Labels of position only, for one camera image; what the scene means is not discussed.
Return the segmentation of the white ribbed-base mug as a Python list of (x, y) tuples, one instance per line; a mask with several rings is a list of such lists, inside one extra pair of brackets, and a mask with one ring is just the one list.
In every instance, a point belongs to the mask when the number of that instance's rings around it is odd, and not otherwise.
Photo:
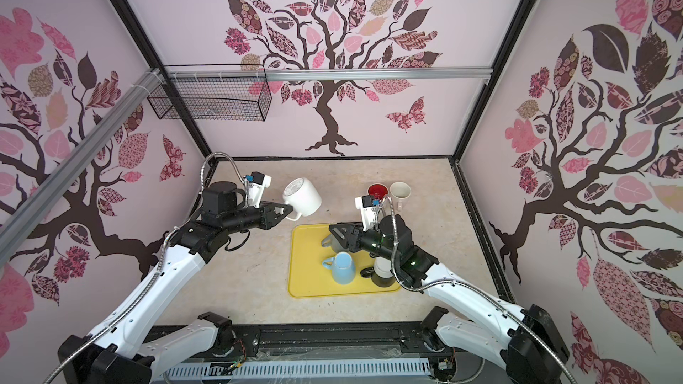
[(286, 219), (292, 222), (313, 215), (322, 206), (322, 197), (318, 190), (304, 177), (291, 181), (285, 187), (283, 200), (285, 204), (293, 207), (293, 211), (286, 216)]

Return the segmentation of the light blue mug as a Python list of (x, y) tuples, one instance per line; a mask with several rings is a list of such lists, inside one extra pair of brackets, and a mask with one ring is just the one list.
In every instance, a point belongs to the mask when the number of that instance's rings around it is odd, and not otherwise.
[(351, 284), (355, 279), (355, 261), (348, 252), (339, 252), (334, 257), (324, 259), (322, 266), (332, 272), (334, 282), (341, 286)]

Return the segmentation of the white mug red interior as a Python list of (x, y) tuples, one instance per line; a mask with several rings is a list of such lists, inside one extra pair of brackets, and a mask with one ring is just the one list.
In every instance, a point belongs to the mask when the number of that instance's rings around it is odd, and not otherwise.
[(373, 199), (373, 206), (383, 207), (386, 198), (389, 197), (389, 189), (382, 183), (371, 184), (367, 189), (367, 194)]

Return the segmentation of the pale pink mug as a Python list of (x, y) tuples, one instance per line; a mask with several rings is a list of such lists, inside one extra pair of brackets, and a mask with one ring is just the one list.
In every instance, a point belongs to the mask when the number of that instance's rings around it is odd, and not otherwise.
[(412, 188), (404, 181), (393, 182), (390, 186), (390, 195), (393, 202), (393, 207), (396, 212), (404, 209), (404, 206), (412, 195)]

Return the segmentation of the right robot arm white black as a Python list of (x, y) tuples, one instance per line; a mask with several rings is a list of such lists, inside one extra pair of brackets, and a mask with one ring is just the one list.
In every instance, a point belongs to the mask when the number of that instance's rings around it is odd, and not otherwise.
[(567, 368), (567, 345), (546, 310), (506, 302), (458, 277), (414, 242), (401, 216), (383, 218), (377, 229), (343, 222), (329, 230), (343, 250), (389, 261), (391, 275), (405, 290), (453, 309), (430, 314), (426, 333), (435, 343), (499, 366), (513, 383), (576, 380)]

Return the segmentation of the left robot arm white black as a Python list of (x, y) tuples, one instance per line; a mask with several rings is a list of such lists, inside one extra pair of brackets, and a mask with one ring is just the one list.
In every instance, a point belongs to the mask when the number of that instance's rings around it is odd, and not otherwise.
[(58, 350), (60, 364), (46, 378), (69, 383), (151, 383), (186, 359), (212, 352), (230, 355), (238, 346), (229, 318), (207, 312), (156, 341), (152, 327), (181, 289), (221, 249), (231, 235), (268, 230), (293, 211), (290, 204), (249, 203), (247, 192), (224, 181), (202, 192), (197, 211), (165, 238), (156, 268), (85, 337), (72, 335)]

